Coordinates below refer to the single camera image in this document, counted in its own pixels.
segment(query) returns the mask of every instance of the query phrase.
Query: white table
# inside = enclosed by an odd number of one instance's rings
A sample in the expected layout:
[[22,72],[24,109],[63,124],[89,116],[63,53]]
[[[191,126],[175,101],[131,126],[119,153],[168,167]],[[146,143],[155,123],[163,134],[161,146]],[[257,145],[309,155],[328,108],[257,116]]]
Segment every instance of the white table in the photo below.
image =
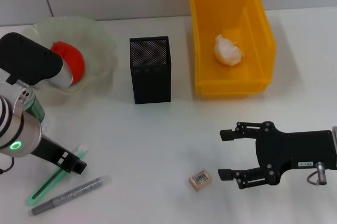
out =
[[[251,139],[222,142],[221,129],[237,121],[271,120],[281,131],[326,130],[337,125],[337,8],[267,12],[278,50],[272,84],[242,99],[202,101],[191,90],[190,17],[106,21],[119,64],[106,79],[71,98],[38,93],[52,139],[72,150],[89,146],[88,166],[70,174],[43,201],[111,174],[113,183],[37,217],[27,196],[55,169],[29,155],[0,176],[1,223],[335,223],[337,172],[328,184],[306,182],[313,170],[286,172],[278,186],[240,190],[217,170],[258,166]],[[24,26],[1,27],[0,36]],[[129,38],[168,35],[172,102],[135,105]],[[0,157],[1,168],[9,165]],[[189,176],[206,169],[210,186],[198,193]]]

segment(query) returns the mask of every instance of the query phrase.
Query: small eraser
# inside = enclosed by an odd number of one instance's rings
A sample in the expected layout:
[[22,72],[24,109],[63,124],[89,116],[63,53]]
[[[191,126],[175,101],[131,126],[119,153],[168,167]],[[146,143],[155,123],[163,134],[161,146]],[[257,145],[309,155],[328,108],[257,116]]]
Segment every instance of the small eraser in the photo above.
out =
[[189,179],[191,185],[196,191],[204,188],[206,185],[212,182],[211,176],[208,174],[206,170],[199,172],[198,174],[190,177]]

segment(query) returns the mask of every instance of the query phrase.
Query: green highlighter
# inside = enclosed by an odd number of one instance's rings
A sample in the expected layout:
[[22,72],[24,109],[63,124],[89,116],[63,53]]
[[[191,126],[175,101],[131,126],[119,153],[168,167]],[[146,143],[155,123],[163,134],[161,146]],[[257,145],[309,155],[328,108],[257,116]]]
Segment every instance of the green highlighter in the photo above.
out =
[[[73,154],[82,158],[87,152],[88,148],[80,145],[73,151]],[[42,199],[66,174],[68,174],[68,172],[61,168],[57,168],[46,181],[27,198],[26,204],[28,206],[33,206],[38,203],[40,199]]]

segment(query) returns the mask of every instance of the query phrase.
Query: barcode label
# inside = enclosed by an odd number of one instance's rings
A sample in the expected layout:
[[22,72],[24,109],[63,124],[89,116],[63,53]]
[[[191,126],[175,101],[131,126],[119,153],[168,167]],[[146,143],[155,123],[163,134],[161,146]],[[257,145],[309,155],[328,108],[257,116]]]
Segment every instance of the barcode label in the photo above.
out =
[[202,171],[202,172],[198,173],[197,175],[195,175],[192,179],[193,179],[194,183],[198,186],[199,184],[206,181],[208,178],[209,177],[205,173],[205,171]]

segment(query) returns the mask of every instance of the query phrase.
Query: black mesh pen holder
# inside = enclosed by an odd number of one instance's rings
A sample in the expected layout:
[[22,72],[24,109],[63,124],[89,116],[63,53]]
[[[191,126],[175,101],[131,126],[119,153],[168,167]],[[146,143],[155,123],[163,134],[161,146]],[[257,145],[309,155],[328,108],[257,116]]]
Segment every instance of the black mesh pen holder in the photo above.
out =
[[171,101],[169,37],[131,38],[130,70],[136,104]]

